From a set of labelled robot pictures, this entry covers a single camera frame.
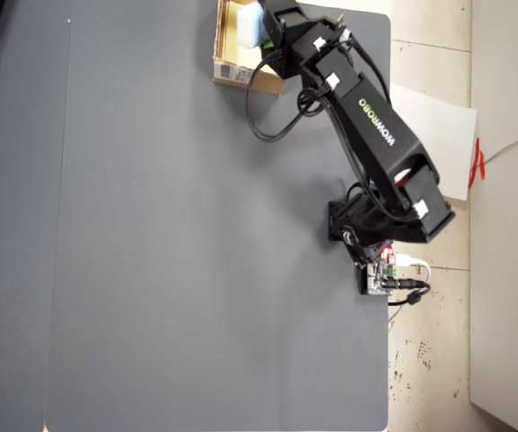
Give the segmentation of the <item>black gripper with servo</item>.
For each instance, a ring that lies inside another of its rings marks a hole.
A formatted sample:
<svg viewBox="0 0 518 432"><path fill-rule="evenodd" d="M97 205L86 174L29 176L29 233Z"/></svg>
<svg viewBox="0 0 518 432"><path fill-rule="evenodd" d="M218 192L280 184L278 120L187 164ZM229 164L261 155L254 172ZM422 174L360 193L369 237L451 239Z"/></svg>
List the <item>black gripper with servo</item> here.
<svg viewBox="0 0 518 432"><path fill-rule="evenodd" d="M259 0L267 40L260 43L261 62L282 79L353 78L346 48L352 33L342 19L310 18L296 1Z"/></svg>

